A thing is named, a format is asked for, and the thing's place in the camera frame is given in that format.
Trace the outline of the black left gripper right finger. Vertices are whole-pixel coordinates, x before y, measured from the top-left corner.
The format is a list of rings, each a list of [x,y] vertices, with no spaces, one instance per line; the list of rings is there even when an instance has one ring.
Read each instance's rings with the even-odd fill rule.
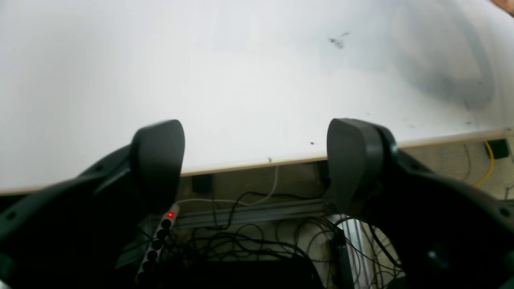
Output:
[[[327,163],[335,209],[380,229],[412,289],[512,289],[513,210],[400,150],[378,124],[333,119]]]

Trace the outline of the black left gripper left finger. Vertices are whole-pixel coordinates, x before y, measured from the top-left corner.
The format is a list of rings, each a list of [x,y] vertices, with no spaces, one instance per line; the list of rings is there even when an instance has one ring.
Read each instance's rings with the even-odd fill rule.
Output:
[[[73,179],[13,203],[1,213],[1,284],[104,288],[137,225],[174,202],[184,154],[180,121],[162,121]]]

